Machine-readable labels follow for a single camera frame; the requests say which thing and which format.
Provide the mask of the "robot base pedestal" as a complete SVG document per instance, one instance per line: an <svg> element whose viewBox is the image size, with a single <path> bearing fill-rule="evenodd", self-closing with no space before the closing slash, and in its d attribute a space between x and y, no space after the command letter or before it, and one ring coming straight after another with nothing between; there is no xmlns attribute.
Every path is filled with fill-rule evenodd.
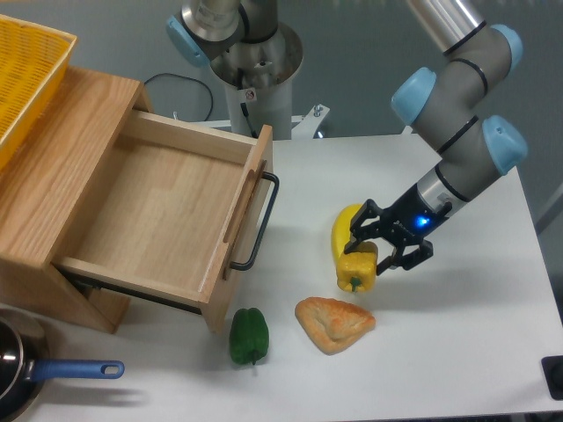
<svg viewBox="0 0 563 422"><path fill-rule="evenodd" d="M293 81L302 64L303 44L283 23L268 40L239 42L215 58L211 69L223 83L230 130L251 136L269 125L275 140L321 136L327 106L316 104L301 117L293 113Z"/></svg>

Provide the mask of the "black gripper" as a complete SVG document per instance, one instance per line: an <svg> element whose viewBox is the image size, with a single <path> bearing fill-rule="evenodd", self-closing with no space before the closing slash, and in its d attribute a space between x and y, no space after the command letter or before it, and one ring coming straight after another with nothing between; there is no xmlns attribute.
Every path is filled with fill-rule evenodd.
<svg viewBox="0 0 563 422"><path fill-rule="evenodd" d="M439 200L434 210L423 199L417 185L384 210L374 200L367 199L351 219L350 240L344 253L355 252L362 242L381 237L396 248L377 264L377 276L389 269L409 271L434 256L433 244L424 239L448 219L452 209L453 202L446 197ZM405 254L406 246L417 244L416 249Z"/></svg>

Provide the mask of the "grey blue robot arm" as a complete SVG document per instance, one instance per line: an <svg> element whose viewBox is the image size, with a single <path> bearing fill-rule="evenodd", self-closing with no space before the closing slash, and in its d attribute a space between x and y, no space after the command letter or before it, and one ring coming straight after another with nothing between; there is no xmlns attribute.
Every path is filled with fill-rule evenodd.
<svg viewBox="0 0 563 422"><path fill-rule="evenodd" d="M521 60L518 34L489 25L468 1L412 1L409 8L448 63L440 73L414 72L393 94L391 108L440 162L389 207L367 200L346 226L346 254L372 239L393 246L379 273L430 258L428 236L528 153L506 120L481 120L473 111ZM166 31L188 62L212 69L223 82L233 132L256 135L269 125L277 139L290 138L292 79L303 46L279 21L276 2L190 1L167 20Z"/></svg>

